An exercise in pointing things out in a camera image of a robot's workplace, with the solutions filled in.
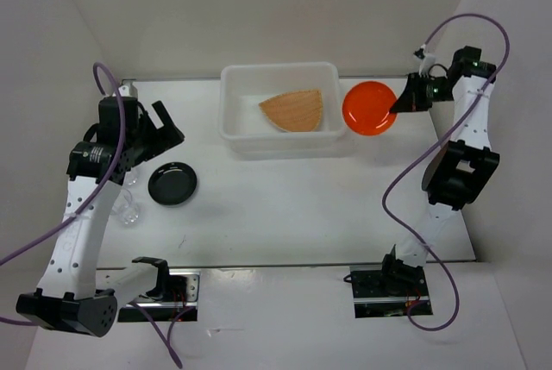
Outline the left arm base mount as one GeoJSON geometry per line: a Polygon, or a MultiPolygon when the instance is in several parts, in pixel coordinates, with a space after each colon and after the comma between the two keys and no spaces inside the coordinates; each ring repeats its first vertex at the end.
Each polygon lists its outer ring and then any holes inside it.
{"type": "Polygon", "coordinates": [[[145,271],[133,272],[119,279],[115,286],[118,303],[119,323],[142,323],[146,317],[133,305],[122,305],[123,301],[133,301],[140,306],[156,323],[169,323],[173,319],[180,322],[196,322],[198,319],[198,296],[201,272],[199,269],[171,268],[169,284],[164,294],[153,297],[147,293],[156,286],[157,269],[146,267],[145,271]]]}

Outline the orange plastic plate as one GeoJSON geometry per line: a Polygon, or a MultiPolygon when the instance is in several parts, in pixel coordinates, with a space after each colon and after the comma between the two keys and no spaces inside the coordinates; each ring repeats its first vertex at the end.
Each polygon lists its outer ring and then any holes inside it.
{"type": "Polygon", "coordinates": [[[376,81],[361,82],[343,99],[343,120],[358,135],[381,135],[396,120],[396,115],[390,111],[396,100],[389,86],[376,81]]]}

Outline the clear plastic cup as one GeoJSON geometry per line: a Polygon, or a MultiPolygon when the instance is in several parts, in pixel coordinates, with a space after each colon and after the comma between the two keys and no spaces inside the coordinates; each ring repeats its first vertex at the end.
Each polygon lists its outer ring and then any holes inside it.
{"type": "Polygon", "coordinates": [[[125,173],[124,185],[130,187],[136,185],[140,178],[140,170],[138,167],[133,167],[128,172],[125,173]]]}
{"type": "Polygon", "coordinates": [[[125,188],[120,190],[110,210],[110,215],[126,227],[137,224],[140,219],[140,208],[129,190],[125,188]]]}

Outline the black round plate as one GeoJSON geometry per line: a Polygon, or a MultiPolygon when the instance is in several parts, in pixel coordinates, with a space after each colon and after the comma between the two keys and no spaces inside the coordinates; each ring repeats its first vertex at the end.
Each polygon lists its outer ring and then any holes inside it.
{"type": "Polygon", "coordinates": [[[194,169],[183,162],[169,162],[153,171],[147,191],[154,202],[163,206],[178,206],[188,201],[198,187],[194,169]]]}

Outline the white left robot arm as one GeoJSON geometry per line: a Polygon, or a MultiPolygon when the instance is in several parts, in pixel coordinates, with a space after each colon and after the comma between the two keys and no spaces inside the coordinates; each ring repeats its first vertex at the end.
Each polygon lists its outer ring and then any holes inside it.
{"type": "Polygon", "coordinates": [[[141,256],[103,279],[96,275],[106,226],[126,173],[185,138],[161,101],[153,108],[160,128],[134,97],[102,99],[98,123],[71,151],[66,226],[36,289],[20,295],[16,303],[17,313],[32,324],[102,337],[126,304],[142,295],[159,301],[171,292],[168,263],[159,258],[141,256]]]}

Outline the tan woven triangular plate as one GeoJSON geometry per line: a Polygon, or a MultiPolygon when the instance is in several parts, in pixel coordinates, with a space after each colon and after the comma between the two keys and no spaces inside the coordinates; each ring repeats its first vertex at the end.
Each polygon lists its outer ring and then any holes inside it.
{"type": "Polygon", "coordinates": [[[259,103],[264,117],[288,133],[316,131],[323,117],[320,90],[289,91],[259,103]]]}

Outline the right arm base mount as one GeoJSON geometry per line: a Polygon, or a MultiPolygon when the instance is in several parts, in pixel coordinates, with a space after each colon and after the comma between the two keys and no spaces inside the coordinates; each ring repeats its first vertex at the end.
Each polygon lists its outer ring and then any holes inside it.
{"type": "Polygon", "coordinates": [[[351,286],[354,317],[405,317],[413,306],[413,316],[430,316],[433,310],[424,272],[413,283],[386,281],[381,266],[351,266],[342,279],[351,286]]]}

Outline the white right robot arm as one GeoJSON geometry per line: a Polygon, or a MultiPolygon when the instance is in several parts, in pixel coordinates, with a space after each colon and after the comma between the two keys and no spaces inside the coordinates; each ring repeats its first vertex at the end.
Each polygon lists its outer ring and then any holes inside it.
{"type": "Polygon", "coordinates": [[[481,61],[480,56],[480,49],[465,46],[454,53],[446,74],[434,77],[430,69],[435,58],[428,55],[421,69],[408,75],[403,93],[390,108],[393,114],[418,112],[451,101],[455,129],[431,151],[435,156],[421,184],[428,203],[414,228],[416,234],[394,246],[383,259],[378,285],[388,295],[396,295],[422,278],[429,250],[449,219],[475,201],[499,165],[499,154],[492,150],[487,132],[497,68],[481,61]]]}

